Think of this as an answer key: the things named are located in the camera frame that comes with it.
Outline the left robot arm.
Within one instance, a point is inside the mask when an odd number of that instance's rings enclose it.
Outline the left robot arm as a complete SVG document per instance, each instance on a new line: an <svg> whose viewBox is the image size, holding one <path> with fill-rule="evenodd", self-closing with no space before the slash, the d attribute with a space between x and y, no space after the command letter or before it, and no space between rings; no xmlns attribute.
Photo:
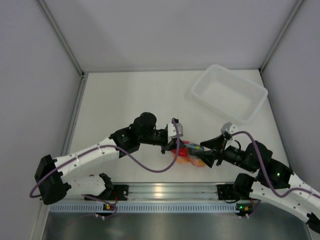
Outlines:
<svg viewBox="0 0 320 240"><path fill-rule="evenodd" d="M93 146L56 158L49 154L42 157L34 175L36 185L29 194L30 198L39 197L45 205L73 196L107 200L114 189L111 178L106 173L88 175L89 169L126 156L143 169L158 174L159 170L146 167L132 154L142 144L160 146L162 153L179 150L183 146L183 126L176 118L164 129L157 129L156 123L154 114L143 112L128 127L117 130ZM34 194L35 190L39 191L38 195Z"/></svg>

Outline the red fake pepper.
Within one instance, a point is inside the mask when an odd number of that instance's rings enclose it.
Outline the red fake pepper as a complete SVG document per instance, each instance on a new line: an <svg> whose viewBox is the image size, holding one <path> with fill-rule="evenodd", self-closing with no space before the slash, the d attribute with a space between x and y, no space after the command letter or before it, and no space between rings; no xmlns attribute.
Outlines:
<svg viewBox="0 0 320 240"><path fill-rule="evenodd" d="M177 149L173 149L171 150L171 152L175 155L178 155L181 158L188 158L189 154L188 154L188 148L184 147L184 148L179 148L179 150Z"/></svg>

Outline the orange fake fruit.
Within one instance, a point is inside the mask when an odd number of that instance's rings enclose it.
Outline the orange fake fruit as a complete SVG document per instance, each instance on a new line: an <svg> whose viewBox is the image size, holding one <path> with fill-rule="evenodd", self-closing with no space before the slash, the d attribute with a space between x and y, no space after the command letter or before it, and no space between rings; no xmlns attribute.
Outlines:
<svg viewBox="0 0 320 240"><path fill-rule="evenodd" d="M177 158L176 162L179 164L191 164L197 168L203 168L206 166L206 164L199 158L190 158L190 157L179 156Z"/></svg>

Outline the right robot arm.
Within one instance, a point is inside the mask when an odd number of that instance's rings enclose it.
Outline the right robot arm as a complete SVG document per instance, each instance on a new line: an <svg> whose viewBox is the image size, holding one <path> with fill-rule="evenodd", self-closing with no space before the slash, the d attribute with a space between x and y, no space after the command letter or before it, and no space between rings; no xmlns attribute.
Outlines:
<svg viewBox="0 0 320 240"><path fill-rule="evenodd" d="M273 159L272 151L262 143L250 139L246 150L229 143L235 133L220 136L200 143L205 150L195 153L208 167L226 161L255 177L240 173L233 183L233 192L240 199L251 198L265 201L299 218L316 233L320 231L320 193L303 181L290 167Z"/></svg>

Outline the clear zip top bag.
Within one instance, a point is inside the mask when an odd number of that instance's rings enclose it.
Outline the clear zip top bag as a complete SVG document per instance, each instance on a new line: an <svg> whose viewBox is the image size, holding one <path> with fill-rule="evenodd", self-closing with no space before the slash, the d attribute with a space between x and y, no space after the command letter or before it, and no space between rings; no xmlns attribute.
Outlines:
<svg viewBox="0 0 320 240"><path fill-rule="evenodd" d="M194 142L181 140L181 143L182 143L182 145L179 146L179 148L188 148L188 157L189 158L199 159L197 154L205 151L203 146L196 144ZM175 160L174 164L180 164L180 163L176 162L176 160L179 156L173 154L171 151L166 151L164 155L166 155L168 157L172 157L173 158L172 161Z"/></svg>

